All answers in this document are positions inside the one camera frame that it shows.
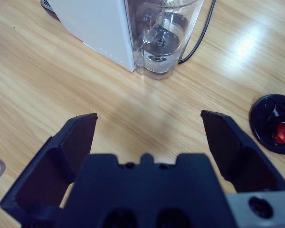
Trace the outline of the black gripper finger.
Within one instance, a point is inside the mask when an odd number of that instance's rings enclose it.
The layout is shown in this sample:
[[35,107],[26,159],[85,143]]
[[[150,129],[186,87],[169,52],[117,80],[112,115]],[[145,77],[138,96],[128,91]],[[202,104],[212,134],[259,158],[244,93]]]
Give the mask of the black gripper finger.
[[207,110],[200,115],[220,174],[237,192],[285,190],[285,179],[230,116]]
[[0,202],[19,223],[55,223],[90,153],[97,114],[73,117],[43,144]]

